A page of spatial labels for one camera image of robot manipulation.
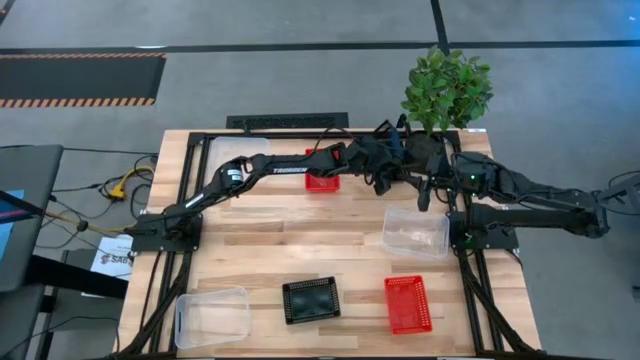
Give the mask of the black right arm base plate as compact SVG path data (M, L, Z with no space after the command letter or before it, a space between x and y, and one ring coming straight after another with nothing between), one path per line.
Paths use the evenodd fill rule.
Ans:
M502 249L519 247L515 229L497 220L487 220L478 214L451 212L449 219L450 243L456 249Z

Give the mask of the dark grey desk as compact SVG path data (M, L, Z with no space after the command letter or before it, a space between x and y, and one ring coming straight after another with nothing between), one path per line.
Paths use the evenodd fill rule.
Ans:
M24 282L62 153L60 145L0 148L0 292Z

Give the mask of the black low metal stand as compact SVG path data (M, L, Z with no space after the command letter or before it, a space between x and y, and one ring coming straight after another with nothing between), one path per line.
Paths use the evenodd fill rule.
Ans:
M349 126L347 112L333 113L300 113L270 115L234 115L226 119L227 129L262 130L262 129L296 129L327 128Z

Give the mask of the green leafy tree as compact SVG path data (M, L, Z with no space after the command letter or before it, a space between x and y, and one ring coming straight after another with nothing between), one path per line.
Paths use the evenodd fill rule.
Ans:
M491 67L478 56L466 57L462 51L449 54L438 46L416 59L408 73L409 85L401 107L407 119L434 129L464 129L483 117L493 98Z

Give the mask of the clear plastic storage bin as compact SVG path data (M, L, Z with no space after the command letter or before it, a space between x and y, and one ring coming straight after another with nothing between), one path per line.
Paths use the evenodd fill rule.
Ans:
M186 350L243 340L251 331L249 294L232 287L177 298L174 344Z
M247 172L242 165L228 162L238 157L252 157L256 154L269 154L270 141L266 138L216 137L209 147L206 161L206 185L213 183L217 187L242 183Z
M424 260L440 260L449 250L446 215L390 208L385 212L382 244L390 252Z

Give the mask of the grey office chair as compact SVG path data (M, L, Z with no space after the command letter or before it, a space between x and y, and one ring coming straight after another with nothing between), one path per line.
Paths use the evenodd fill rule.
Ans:
M597 193L596 199L602 206L610 200L630 205L631 211L623 212L623 215L640 215L640 170L613 176L608 182L608 187Z

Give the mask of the white printed paper sign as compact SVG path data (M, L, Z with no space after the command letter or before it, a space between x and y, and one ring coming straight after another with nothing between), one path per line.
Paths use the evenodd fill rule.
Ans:
M133 261L129 257L131 246L132 238L128 235L103 237L90 270L128 281L133 270Z

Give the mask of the black hazard-striped floor mat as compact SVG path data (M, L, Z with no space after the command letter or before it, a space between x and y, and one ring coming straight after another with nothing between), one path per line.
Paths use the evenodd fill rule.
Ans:
M0 108L151 106L166 60L163 53L0 55Z

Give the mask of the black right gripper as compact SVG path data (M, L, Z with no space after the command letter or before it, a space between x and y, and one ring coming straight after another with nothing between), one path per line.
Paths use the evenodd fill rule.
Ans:
M436 153L430 156L430 180L420 180L417 188L419 211L429 209L432 186L436 189L448 190L454 193L463 192L458 173L449 163L446 154Z

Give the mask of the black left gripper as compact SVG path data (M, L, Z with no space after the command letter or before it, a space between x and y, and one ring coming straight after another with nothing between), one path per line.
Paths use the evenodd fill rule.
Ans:
M348 172L353 175L374 175L374 191L382 196L391 189L394 176L376 175L400 168L400 158L391 145L377 140L357 140L347 146Z

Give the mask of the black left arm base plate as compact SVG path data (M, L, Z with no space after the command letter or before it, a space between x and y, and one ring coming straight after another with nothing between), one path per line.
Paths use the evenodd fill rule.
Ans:
M191 252L199 248L202 225L201 214L186 217L146 214L140 215L125 233L133 238L133 252Z

